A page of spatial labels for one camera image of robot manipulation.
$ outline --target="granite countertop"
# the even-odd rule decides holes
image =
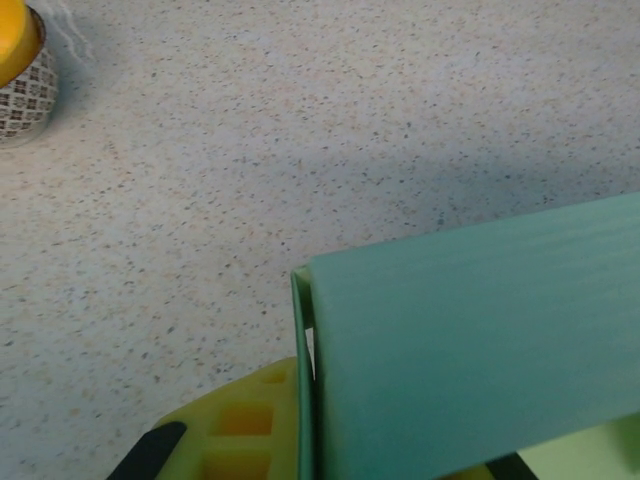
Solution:
[[[314,254],[640,190],[637,0],[32,5],[63,83],[0,151],[1,478],[103,478],[293,355]]]

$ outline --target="black strip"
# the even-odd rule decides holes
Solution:
[[[517,453],[492,460],[487,468],[495,480],[539,480]]]
[[[170,422],[145,433],[107,480],[154,480],[187,431],[182,422]]]

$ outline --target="rectangular hole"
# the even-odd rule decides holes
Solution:
[[[267,480],[268,452],[213,452],[204,461],[202,480]]]
[[[273,406],[264,403],[237,402],[221,410],[211,435],[270,435]]]

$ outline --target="yellow lid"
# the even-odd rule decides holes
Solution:
[[[38,54],[40,39],[23,0],[0,0],[0,88],[20,75]]]

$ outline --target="patterned cup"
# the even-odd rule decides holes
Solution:
[[[38,54],[8,85],[0,88],[0,148],[22,145],[38,136],[58,95],[58,74],[45,45],[44,22],[30,9],[40,37]]]

